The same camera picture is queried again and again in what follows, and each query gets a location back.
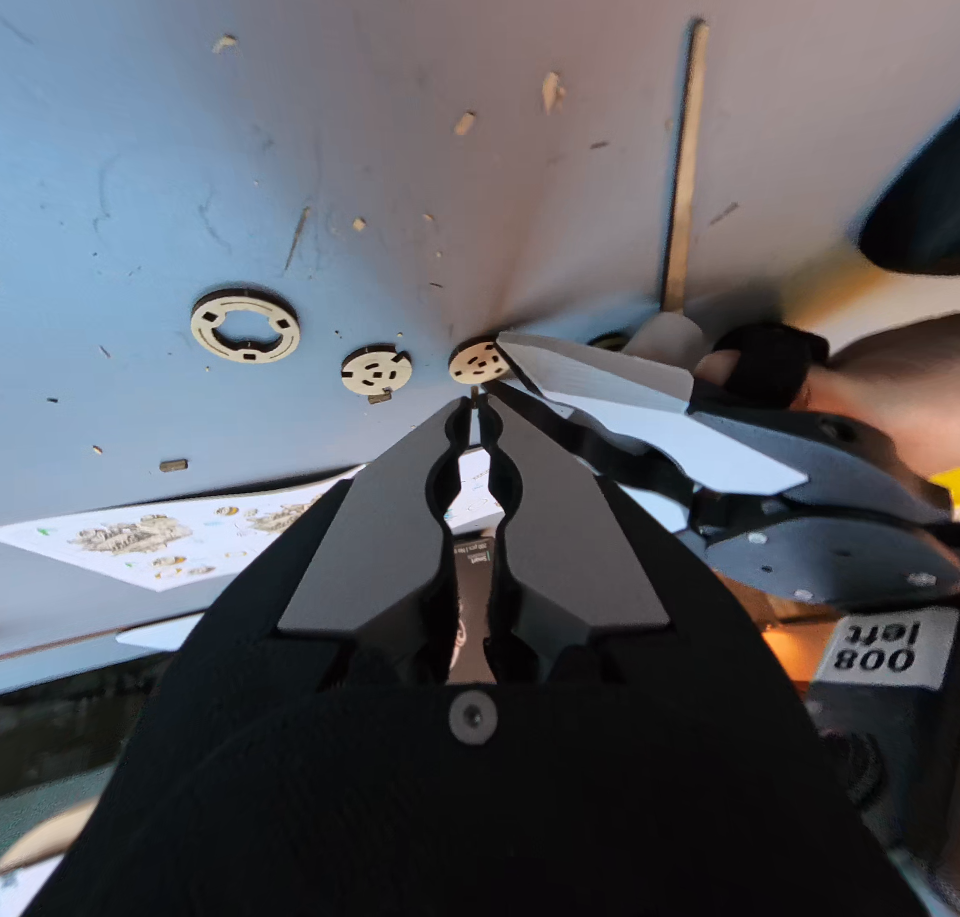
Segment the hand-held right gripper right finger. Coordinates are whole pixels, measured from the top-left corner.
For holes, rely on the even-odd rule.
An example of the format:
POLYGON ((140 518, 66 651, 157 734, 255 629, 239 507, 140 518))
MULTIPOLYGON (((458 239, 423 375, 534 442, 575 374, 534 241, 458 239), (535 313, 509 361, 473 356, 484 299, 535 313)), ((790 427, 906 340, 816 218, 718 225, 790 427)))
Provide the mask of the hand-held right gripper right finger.
POLYGON ((594 474, 502 398, 479 399, 495 532, 486 661, 498 684, 620 683, 609 641, 670 617, 594 474))

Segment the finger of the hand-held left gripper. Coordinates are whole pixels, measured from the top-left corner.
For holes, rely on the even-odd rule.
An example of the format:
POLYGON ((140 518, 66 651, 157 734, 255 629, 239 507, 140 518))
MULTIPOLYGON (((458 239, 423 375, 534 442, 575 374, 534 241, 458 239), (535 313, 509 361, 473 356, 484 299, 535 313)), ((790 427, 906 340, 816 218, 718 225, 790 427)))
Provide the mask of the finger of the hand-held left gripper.
POLYGON ((768 498, 810 480, 798 467, 692 419, 686 400, 643 385, 534 395, 515 381, 490 381, 486 393, 619 484, 669 531, 689 526, 698 490, 768 498))
POLYGON ((682 368, 543 336, 502 332, 496 345, 525 387, 556 404, 575 398, 684 414, 693 377, 682 368))

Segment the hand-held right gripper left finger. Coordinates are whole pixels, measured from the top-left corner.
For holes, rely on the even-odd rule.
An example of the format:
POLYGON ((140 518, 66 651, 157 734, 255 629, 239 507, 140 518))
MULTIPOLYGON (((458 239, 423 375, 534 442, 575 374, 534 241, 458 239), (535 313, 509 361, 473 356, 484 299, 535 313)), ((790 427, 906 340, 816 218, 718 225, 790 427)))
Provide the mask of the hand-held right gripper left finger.
POLYGON ((404 683, 447 683, 459 598, 446 515, 471 425, 456 398, 354 477, 280 633, 376 651, 404 683))

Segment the slotted wooden disc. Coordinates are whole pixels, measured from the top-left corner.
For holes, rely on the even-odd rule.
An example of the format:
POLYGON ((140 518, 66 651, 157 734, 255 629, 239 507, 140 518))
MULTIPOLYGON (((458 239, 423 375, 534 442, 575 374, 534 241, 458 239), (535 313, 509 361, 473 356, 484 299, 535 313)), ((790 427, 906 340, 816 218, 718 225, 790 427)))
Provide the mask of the slotted wooden disc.
POLYGON ((480 387, 490 382, 509 380, 513 369, 498 347, 496 335, 468 338, 451 352, 448 371, 454 382, 480 387))

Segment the person's left forearm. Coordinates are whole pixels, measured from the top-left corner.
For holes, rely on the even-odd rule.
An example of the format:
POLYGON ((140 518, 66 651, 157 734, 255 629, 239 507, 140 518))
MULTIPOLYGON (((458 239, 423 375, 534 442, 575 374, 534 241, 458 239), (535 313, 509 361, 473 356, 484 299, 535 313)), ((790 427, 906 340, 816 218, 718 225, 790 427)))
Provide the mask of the person's left forearm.
POLYGON ((792 410, 857 420, 885 433, 929 479, 959 467, 959 315, 862 337, 811 369, 792 410))

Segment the grey desk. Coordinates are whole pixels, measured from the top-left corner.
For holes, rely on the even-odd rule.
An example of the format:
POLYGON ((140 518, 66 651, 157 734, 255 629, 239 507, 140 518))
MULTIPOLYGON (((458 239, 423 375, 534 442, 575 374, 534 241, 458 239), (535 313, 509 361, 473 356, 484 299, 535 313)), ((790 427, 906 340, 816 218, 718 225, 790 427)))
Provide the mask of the grey desk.
MULTIPOLYGON (((98 169, 130 148, 199 151, 216 185, 272 180, 286 223, 267 224, 261 263, 283 270, 291 228, 317 182, 313 140, 333 183, 404 167, 383 147, 448 138, 489 96, 531 112, 551 69, 569 73, 573 132, 613 153, 557 167, 526 257, 534 293, 570 287, 579 264, 601 287, 654 289, 658 308, 674 125, 690 20, 710 33, 686 310, 709 334, 776 311, 837 343, 958 303, 955 278, 895 277, 844 297, 846 270, 874 274, 855 234, 883 191, 958 112, 958 0, 2 0, 2 260, 86 258, 98 169)), ((357 441, 316 411, 244 424, 220 399, 293 370, 199 365, 200 396, 225 419, 178 444, 170 413, 146 454, 115 456, 82 426, 25 461, 2 450, 2 527, 114 508, 267 493, 320 482, 378 457, 470 386, 409 382, 370 405, 332 384, 357 441), (186 470, 162 473, 163 460, 186 470)), ((163 591, 2 542, 2 690, 140 656, 117 634, 191 616, 232 577, 163 591)))

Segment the person's left hand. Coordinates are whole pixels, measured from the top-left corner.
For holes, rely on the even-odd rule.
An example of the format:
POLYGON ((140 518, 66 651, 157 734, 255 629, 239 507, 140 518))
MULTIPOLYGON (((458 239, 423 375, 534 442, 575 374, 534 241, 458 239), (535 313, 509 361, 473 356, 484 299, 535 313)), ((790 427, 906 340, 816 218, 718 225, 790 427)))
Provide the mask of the person's left hand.
POLYGON ((728 331, 703 357, 694 378, 750 406, 796 407, 810 371, 827 364, 828 341, 785 323, 749 323, 728 331))

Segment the black puzzle box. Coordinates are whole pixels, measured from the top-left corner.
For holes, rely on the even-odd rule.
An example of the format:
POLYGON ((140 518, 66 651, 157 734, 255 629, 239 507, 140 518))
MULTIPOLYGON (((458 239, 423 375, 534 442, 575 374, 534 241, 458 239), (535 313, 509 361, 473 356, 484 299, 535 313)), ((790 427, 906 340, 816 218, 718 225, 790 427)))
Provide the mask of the black puzzle box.
POLYGON ((486 658, 488 604, 493 581, 493 538, 455 539, 458 630, 448 676, 450 685, 494 684, 486 658))

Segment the notched wooden disc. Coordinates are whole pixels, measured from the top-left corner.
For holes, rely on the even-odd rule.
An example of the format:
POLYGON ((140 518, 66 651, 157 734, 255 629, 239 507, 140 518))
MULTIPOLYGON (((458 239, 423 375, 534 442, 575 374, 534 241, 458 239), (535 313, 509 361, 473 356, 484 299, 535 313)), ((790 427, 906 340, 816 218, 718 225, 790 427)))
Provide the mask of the notched wooden disc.
POLYGON ((413 361, 407 351, 394 344, 359 347, 347 355, 341 365, 343 386, 351 393, 367 398, 390 390, 394 394, 411 380, 413 361))

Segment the long wooden sliver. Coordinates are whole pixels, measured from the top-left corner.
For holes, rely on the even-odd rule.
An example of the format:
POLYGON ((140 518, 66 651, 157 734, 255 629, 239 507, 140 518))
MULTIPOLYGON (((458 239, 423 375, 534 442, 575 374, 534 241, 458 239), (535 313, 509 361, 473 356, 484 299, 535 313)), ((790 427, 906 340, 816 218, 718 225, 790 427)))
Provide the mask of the long wooden sliver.
POLYGON ((674 125, 668 216, 659 282, 660 309, 683 314, 702 123, 710 24, 690 19, 681 55, 681 87, 674 125))

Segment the scattered wood splinters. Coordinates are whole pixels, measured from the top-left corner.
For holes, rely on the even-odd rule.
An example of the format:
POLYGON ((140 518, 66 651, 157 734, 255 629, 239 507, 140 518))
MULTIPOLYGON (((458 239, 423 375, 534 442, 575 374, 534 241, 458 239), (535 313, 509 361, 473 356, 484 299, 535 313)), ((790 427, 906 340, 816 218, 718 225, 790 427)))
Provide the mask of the scattered wood splinters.
POLYGON ((598 267, 579 264, 572 285, 534 293, 534 230, 546 218, 562 164, 606 151, 610 134, 574 139, 570 73, 544 74, 538 101, 508 116, 486 96, 467 107, 449 136, 418 151, 383 147, 403 167, 363 167, 334 193, 333 156, 313 139, 317 181, 299 202, 283 270, 261 263, 267 224, 286 223, 265 172, 241 191, 238 173, 216 184, 197 175, 200 151, 151 155, 129 148, 98 169, 93 245, 83 270, 54 256, 2 259, 2 451, 25 461, 42 441, 79 440, 85 427, 115 456, 146 455, 162 413, 178 445, 210 444, 226 413, 201 397, 200 365, 274 367, 263 387, 243 381, 220 403, 244 424, 286 425, 316 411, 357 441, 333 387, 334 358, 355 346, 413 350, 415 395, 438 378, 441 350, 502 331, 591 336, 625 347, 658 315, 655 290, 603 288, 598 267))

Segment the white instruction booklet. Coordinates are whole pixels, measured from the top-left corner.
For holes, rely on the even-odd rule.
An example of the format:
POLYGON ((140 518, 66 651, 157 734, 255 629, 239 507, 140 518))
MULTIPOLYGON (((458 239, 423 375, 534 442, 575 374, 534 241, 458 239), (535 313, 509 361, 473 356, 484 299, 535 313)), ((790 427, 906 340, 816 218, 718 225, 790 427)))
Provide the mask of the white instruction booklet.
MULTIPOLYGON (((489 486, 490 455, 460 461, 462 489, 445 520, 451 534, 503 518, 489 486)), ((349 491, 363 466, 291 489, 148 503, 2 527, 2 543, 163 592, 239 575, 335 487, 349 491)))

